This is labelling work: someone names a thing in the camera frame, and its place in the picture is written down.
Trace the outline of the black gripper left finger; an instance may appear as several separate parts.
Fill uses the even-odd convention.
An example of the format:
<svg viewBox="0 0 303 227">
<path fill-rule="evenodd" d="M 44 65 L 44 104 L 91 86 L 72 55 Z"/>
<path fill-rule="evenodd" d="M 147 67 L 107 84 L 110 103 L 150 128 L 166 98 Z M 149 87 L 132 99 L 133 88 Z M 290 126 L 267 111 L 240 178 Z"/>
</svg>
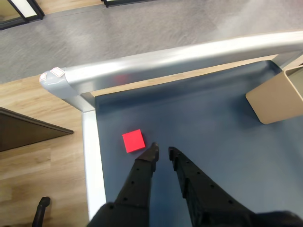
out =
<svg viewBox="0 0 303 227">
<path fill-rule="evenodd" d="M 88 223 L 89 227 L 148 227 L 152 175 L 159 160 L 157 143 L 135 161 L 114 202 L 103 205 Z"/>
</svg>

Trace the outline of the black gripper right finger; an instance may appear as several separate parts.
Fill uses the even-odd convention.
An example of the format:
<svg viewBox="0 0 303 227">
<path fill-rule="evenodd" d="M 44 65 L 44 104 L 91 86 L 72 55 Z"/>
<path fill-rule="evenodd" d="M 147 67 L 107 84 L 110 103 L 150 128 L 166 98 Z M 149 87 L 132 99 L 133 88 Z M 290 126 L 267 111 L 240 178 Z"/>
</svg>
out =
<svg viewBox="0 0 303 227">
<path fill-rule="evenodd" d="M 169 159 L 177 173 L 194 227 L 256 227 L 257 216 L 240 204 L 187 156 L 169 147 Z"/>
</svg>

